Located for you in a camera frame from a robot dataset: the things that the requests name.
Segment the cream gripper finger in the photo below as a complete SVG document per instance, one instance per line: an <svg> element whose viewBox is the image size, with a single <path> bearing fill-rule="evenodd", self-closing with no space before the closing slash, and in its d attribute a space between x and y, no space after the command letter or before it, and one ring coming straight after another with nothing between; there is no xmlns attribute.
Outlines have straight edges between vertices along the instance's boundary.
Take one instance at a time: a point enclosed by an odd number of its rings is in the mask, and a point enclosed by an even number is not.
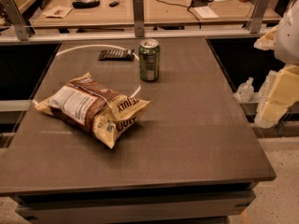
<svg viewBox="0 0 299 224"><path fill-rule="evenodd" d="M271 28L265 35L255 41L253 47L260 50L273 50L277 29L277 26Z"/></svg>
<svg viewBox="0 0 299 224"><path fill-rule="evenodd" d="M260 128L271 128L299 101L299 66L287 64L276 75L269 74L264 83L254 123Z"/></svg>

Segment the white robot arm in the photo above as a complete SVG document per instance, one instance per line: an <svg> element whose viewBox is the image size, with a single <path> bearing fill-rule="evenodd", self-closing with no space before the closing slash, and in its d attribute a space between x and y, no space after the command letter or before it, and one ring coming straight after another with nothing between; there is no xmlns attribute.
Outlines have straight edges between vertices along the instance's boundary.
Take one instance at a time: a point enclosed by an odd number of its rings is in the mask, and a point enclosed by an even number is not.
<svg viewBox="0 0 299 224"><path fill-rule="evenodd" d="M255 124L270 128L299 101L299 0L284 14L279 24L260 37L254 47L272 49L285 66L264 83L263 98L258 104Z"/></svg>

